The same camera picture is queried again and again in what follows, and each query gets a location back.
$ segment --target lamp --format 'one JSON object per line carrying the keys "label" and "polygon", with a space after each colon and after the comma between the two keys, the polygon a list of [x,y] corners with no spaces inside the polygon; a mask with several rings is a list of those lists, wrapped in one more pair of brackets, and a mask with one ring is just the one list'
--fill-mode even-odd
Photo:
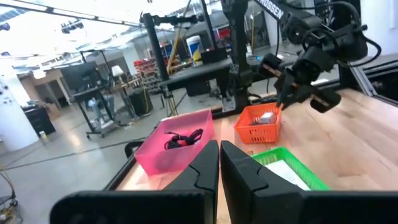
{"label": "lamp", "polygon": [[112,75],[113,77],[119,77],[119,80],[121,83],[123,83],[123,81],[121,80],[121,75],[123,75],[124,72],[123,70],[120,68],[119,65],[115,65],[112,67]]}

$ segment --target wooden table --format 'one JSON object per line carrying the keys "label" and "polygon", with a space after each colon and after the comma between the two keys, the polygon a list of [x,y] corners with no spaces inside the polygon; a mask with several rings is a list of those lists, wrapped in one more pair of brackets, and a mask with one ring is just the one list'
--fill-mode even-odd
{"label": "wooden table", "polygon": [[115,85],[114,87],[112,87],[112,90],[113,91],[120,91],[120,90],[122,90],[124,88],[130,87],[130,86],[134,86],[134,84],[136,82],[139,82],[139,81],[140,81],[140,78],[135,78],[135,79],[129,80],[127,83],[120,83],[120,84]]}
{"label": "wooden table", "polygon": [[[335,190],[398,190],[398,108],[354,90],[343,90],[341,103],[325,114],[306,101],[282,112],[275,144],[243,144],[233,125],[237,116],[214,121],[216,140],[229,140],[249,155],[285,146]],[[148,178],[136,164],[118,190],[161,190],[179,175]],[[230,223],[221,174],[218,223]]]}

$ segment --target yellow pole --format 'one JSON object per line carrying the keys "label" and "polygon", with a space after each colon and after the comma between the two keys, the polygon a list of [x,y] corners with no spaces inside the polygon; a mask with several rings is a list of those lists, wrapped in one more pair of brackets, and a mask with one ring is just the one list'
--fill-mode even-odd
{"label": "yellow pole", "polygon": [[[189,4],[191,4],[191,0],[188,1],[187,6],[185,7],[184,13],[182,14],[183,17],[184,17],[184,16],[186,15],[186,13],[188,12]],[[175,53],[176,53],[176,51],[177,51],[177,45],[178,45],[178,40],[180,39],[180,34],[181,34],[181,27],[178,28],[178,31],[177,31],[177,33],[175,34],[174,44],[173,44],[173,49],[172,49],[172,54],[170,55],[169,62],[167,63],[167,72],[168,72],[169,74],[172,73],[172,71],[171,71],[171,66],[172,66],[172,62],[173,62],[173,60],[174,60]]]}

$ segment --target computer monitor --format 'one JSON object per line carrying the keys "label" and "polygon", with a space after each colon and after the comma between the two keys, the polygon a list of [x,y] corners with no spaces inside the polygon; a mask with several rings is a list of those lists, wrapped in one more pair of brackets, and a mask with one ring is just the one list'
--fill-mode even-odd
{"label": "computer monitor", "polygon": [[71,90],[79,90],[87,85],[95,85],[100,80],[95,62],[61,68],[61,73]]}

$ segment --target orange plastic basket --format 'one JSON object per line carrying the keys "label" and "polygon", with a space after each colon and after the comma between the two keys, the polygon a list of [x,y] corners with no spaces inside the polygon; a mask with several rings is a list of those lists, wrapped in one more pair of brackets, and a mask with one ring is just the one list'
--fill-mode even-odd
{"label": "orange plastic basket", "polygon": [[[247,106],[243,110],[235,130],[245,144],[276,142],[279,138],[280,124],[282,122],[281,107],[277,108],[276,103]],[[260,121],[260,117],[266,112],[275,113],[277,119],[275,124],[251,125]]]}

